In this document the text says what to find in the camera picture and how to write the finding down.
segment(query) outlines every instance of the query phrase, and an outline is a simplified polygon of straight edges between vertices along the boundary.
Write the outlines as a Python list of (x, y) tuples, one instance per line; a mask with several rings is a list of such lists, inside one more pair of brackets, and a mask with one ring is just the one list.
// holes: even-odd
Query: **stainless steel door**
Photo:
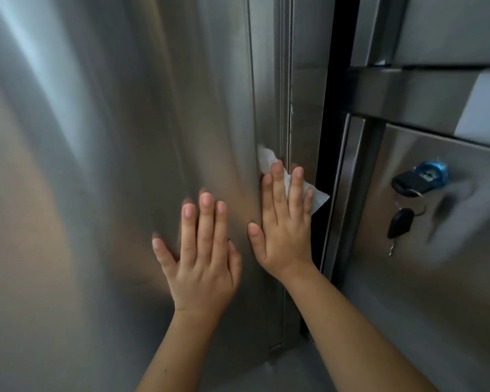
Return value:
[[(390, 180), (428, 160), (450, 182), (386, 238)], [(420, 209), (419, 199), (398, 199)], [(348, 257), (343, 293), (443, 392), (490, 391), (490, 148), (387, 125)]]
[(133, 389), (173, 311), (151, 233), (177, 247), (201, 189), (227, 202), (244, 263), (203, 385), (282, 344), (283, 290), (246, 237), (248, 14), (248, 0), (0, 0), (0, 390)]

